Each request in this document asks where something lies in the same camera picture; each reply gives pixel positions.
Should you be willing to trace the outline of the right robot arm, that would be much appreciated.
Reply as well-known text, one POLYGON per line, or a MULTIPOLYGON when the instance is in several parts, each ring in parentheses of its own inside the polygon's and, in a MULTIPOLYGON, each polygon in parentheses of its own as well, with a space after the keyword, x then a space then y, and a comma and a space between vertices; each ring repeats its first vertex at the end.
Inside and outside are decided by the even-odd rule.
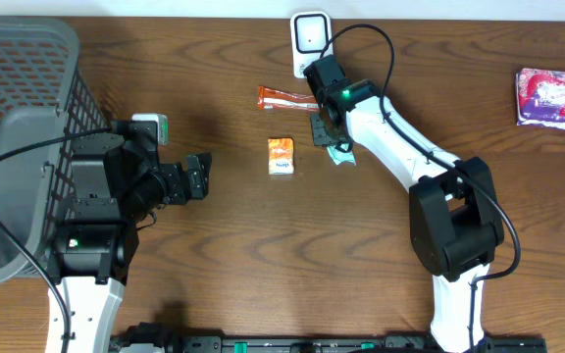
POLYGON ((463 161, 434 145, 374 83, 348 79, 332 55, 314 61, 303 74, 326 135, 364 146, 407 190, 411 244, 433 276, 431 335, 444 351, 472 350, 484 331, 482 295, 471 285, 488 273, 504 240, 488 165, 478 157, 463 161))

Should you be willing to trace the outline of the brown snack bar wrapper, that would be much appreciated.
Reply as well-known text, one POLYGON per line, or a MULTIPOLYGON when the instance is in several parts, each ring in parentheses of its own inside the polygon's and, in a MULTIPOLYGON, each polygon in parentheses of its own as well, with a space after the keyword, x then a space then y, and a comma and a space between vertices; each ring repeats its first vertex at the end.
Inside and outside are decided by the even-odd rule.
POLYGON ((258 87, 257 108, 260 110, 307 112, 318 112, 320 110, 312 95, 280 91, 263 85, 258 87))

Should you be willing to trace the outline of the teal snack wrapper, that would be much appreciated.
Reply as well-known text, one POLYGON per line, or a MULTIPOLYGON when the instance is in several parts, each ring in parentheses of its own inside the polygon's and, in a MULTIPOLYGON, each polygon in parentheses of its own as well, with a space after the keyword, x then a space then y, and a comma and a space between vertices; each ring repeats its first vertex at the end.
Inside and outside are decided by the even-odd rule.
POLYGON ((352 164, 357 165, 355 156, 352 151, 341 152, 337 150, 334 146, 329 146, 327 152, 332 159, 332 161, 338 166, 340 164, 352 164))

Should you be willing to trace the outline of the purple red tissue pack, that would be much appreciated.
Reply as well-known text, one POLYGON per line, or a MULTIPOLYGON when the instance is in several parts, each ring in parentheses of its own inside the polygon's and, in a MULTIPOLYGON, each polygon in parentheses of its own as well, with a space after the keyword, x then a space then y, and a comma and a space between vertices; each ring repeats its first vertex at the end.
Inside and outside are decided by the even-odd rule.
POLYGON ((565 72, 524 68, 515 75, 517 126, 565 130, 565 72))

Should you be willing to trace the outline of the orange tissue packet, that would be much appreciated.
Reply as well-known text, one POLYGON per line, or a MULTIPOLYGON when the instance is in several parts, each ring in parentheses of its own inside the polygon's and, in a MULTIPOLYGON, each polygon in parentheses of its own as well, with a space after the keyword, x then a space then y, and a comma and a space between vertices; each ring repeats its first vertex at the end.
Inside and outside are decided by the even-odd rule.
POLYGON ((270 138, 268 140, 268 171, 271 176, 292 175, 294 173, 293 157, 292 138, 270 138))

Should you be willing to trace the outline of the grey plastic mesh basket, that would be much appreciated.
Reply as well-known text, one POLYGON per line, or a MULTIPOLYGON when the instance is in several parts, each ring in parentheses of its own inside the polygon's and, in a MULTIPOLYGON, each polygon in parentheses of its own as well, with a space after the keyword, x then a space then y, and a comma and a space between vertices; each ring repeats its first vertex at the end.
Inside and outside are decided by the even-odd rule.
POLYGON ((20 152, 0 162, 0 283, 37 277, 10 239, 46 263, 59 207, 75 190, 70 143, 40 143, 107 124, 78 67, 79 49, 61 21, 0 17, 0 155, 20 152))

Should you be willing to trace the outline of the white barcode scanner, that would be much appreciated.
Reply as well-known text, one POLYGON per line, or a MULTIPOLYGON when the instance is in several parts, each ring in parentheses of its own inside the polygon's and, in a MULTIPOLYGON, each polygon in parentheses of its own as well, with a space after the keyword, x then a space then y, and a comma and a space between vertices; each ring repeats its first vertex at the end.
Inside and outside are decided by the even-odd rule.
POLYGON ((305 78, 303 71, 315 60, 331 39, 330 16, 323 11, 299 12, 290 21, 293 74, 305 78))

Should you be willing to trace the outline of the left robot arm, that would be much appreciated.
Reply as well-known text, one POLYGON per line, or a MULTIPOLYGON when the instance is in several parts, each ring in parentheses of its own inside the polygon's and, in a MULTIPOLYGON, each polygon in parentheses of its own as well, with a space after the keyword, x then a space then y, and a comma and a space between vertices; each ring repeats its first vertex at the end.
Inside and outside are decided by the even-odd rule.
POLYGON ((49 352, 108 351, 140 222, 208 194, 211 154, 161 163, 159 127, 117 121, 72 141, 75 190, 59 207, 47 269, 57 288, 49 296, 49 352))

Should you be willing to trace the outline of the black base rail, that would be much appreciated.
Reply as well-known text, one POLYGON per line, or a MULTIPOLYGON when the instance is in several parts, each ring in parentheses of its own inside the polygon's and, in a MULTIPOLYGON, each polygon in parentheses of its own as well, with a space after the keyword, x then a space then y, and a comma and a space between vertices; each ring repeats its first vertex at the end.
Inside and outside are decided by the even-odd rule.
POLYGON ((435 340, 424 334, 356 338, 249 338, 185 336, 161 343, 130 343, 123 338, 111 341, 110 353, 343 353, 343 352, 440 352, 435 340))

